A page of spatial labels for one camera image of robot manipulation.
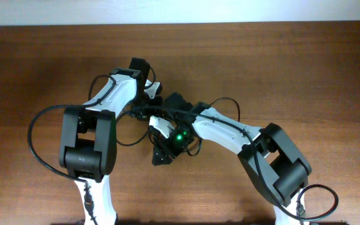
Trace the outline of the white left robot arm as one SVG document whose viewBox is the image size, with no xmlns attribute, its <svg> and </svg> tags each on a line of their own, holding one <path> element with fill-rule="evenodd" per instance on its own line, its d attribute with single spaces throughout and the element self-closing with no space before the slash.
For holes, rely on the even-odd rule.
<svg viewBox="0 0 360 225">
<path fill-rule="evenodd" d="M 128 104 L 156 97 L 159 83 L 149 80 L 150 65 L 116 68 L 107 83 L 79 106 L 64 110 L 59 165 L 74 179 L 82 197 L 85 218 L 81 224 L 115 224 L 110 174 L 116 163 L 116 122 Z"/>
</svg>

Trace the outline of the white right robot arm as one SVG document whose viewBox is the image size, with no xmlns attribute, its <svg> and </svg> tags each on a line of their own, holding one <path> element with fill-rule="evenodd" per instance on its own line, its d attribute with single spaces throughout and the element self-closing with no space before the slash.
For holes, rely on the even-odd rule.
<svg viewBox="0 0 360 225">
<path fill-rule="evenodd" d="M 191 109 L 153 106 L 149 125 L 155 166 L 171 164 L 197 139 L 212 141 L 234 153 L 259 194 L 274 206 L 276 224 L 309 224 L 303 191 L 312 168 L 277 124 L 248 126 L 199 103 Z"/>
</svg>

